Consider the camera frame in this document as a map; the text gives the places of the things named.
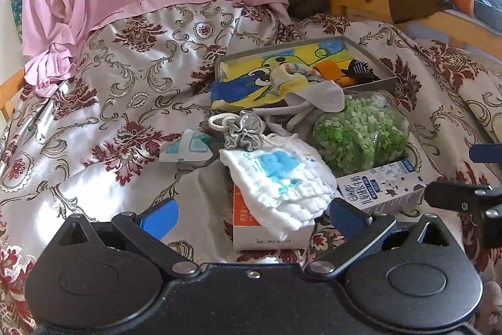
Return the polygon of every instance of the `transparent plastic bag of green pieces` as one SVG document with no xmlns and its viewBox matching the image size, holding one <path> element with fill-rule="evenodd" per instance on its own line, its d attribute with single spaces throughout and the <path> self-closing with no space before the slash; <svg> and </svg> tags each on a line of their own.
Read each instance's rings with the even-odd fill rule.
<svg viewBox="0 0 502 335">
<path fill-rule="evenodd" d="M 335 176 L 389 164 L 403 155 L 409 125 L 377 92 L 345 96 L 345 109 L 321 115 L 312 142 Z"/>
</svg>

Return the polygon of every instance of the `teal patterned fabric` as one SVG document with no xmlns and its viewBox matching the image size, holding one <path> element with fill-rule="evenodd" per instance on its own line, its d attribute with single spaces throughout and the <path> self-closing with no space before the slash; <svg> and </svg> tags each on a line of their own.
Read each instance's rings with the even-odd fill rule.
<svg viewBox="0 0 502 335">
<path fill-rule="evenodd" d="M 14 17 L 14 24 L 16 25 L 16 32 L 18 33 L 19 43 L 23 42 L 22 36 L 22 23 L 21 15 L 23 13 L 23 0 L 11 0 L 12 15 Z"/>
</svg>

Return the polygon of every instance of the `folded white cloth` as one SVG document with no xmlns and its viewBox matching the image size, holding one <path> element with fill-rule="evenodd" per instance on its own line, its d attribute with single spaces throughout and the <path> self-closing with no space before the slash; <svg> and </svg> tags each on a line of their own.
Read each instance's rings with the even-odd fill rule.
<svg viewBox="0 0 502 335">
<path fill-rule="evenodd" d="M 298 138 L 274 135 L 253 152 L 221 149 L 220 159 L 250 213 L 279 240 L 313 224 L 333 197 L 341 197 L 317 150 Z"/>
</svg>

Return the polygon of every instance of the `white and blue carton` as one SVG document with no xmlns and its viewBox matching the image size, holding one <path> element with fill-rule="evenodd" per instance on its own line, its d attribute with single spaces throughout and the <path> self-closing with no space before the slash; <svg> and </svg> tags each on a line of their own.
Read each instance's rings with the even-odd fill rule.
<svg viewBox="0 0 502 335">
<path fill-rule="evenodd" d="M 425 182 L 407 159 L 337 178 L 343 198 L 365 213 L 393 213 L 419 203 Z"/>
</svg>

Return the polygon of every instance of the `wooden bed frame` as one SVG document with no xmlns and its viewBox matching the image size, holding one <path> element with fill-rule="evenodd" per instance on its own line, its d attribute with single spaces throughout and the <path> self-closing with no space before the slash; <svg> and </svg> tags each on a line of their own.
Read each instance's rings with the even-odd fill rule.
<svg viewBox="0 0 502 335">
<path fill-rule="evenodd" d="M 331 0 L 331 14 L 353 20 L 373 19 L 392 23 L 387 0 Z M 494 57 L 502 58 L 502 37 L 467 18 L 438 12 L 414 22 L 446 34 L 449 44 L 453 47 L 462 48 L 469 44 Z M 403 23 L 397 27 L 406 31 L 406 25 L 407 23 Z M 24 68 L 0 85 L 0 111 L 6 121 L 14 109 L 11 99 L 24 85 Z"/>
</svg>

